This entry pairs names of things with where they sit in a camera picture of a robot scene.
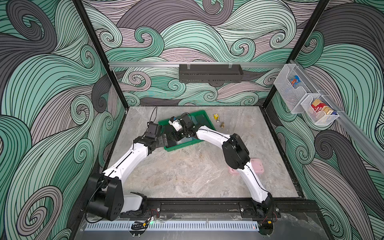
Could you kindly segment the green storage tray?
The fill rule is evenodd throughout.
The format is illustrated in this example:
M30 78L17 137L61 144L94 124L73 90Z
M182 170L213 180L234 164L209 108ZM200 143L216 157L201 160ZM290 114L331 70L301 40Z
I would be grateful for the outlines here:
M190 113L192 116L193 122L195 125L204 125L212 130L216 130L215 126L213 125L212 121L209 119L208 114L204 110L199 110L197 112ZM158 122L159 126L162 126L162 134L165 134L165 130L175 130L169 123L169 119L161 120ZM184 138L181 141L178 142L178 144L175 147L167 148L164 147L164 149L167 152L175 151L184 147L188 147L194 144L198 144L202 142L201 140L198 140L196 138Z

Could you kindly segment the pink pencil case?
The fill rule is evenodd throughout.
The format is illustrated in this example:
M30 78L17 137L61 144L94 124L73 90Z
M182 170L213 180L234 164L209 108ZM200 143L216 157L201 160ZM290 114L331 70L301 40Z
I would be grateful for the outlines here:
M262 163L262 161L260 159L258 159L258 158L251 158L251 164L252 164L254 172L257 175L261 175L261 174L264 173L265 168L264 168L263 163ZM228 169L229 169L229 173L231 175L234 175L234 176L238 176L239 175L239 172L237 170L232 169L231 167L228 167Z

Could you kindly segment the black pencil case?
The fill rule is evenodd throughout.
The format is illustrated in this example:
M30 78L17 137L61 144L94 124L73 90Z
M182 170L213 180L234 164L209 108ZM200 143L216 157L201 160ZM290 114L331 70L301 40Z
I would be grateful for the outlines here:
M177 132L176 130L173 130L173 131L165 130L165 134L168 141L167 148L175 147L178 144L178 142L181 140L179 132Z

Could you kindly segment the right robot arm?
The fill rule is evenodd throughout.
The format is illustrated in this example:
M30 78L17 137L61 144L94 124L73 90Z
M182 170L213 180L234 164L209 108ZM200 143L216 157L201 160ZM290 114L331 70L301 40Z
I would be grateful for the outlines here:
M175 117L169 120L169 124L182 137L195 138L221 148L227 165L240 174L248 187L257 216L266 218L269 215L274 205L272 194L264 188L257 177L249 150L238 134L220 133L207 126L199 127L192 121L178 120Z

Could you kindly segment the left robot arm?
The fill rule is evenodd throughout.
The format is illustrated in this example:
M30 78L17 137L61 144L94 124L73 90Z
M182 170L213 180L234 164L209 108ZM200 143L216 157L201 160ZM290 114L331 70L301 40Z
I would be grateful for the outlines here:
M129 150L110 168L102 173L92 174L86 187L87 213L114 221L121 213L143 212L144 195L124 194L123 184L142 160L155 149L166 146L166 134L145 133L134 139Z

